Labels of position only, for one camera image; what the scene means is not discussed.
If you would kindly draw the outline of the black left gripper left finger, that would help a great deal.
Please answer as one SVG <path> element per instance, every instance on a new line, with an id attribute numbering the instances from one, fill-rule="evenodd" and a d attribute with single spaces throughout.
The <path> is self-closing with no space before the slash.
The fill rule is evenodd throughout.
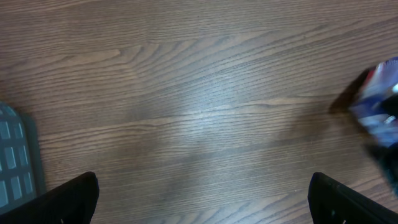
<path id="1" fill-rule="evenodd" d="M 1 224 L 89 224 L 96 209 L 99 192 L 95 173 L 85 172 L 1 215 Z"/>

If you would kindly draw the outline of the purple red snack packet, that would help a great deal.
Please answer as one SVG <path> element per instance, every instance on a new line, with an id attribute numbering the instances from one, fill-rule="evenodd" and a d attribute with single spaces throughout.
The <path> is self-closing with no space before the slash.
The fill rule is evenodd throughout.
<path id="1" fill-rule="evenodd" d="M 389 147 L 397 142 L 396 57 L 367 72 L 349 109 L 380 145 Z"/>

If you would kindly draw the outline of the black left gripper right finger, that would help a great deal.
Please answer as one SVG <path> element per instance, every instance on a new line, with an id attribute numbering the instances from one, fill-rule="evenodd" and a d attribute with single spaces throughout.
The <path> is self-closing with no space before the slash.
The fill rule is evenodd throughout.
<path id="1" fill-rule="evenodd" d="M 331 177 L 316 172 L 308 188 L 314 224 L 397 224 L 397 213 Z"/>

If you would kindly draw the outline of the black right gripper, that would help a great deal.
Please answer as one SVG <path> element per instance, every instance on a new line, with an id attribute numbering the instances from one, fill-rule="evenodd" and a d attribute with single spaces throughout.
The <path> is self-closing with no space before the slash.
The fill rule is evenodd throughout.
<path id="1" fill-rule="evenodd" d="M 369 152 L 397 193 L 397 95 L 376 94 L 368 100 L 363 125 L 376 142 L 369 147 Z"/>

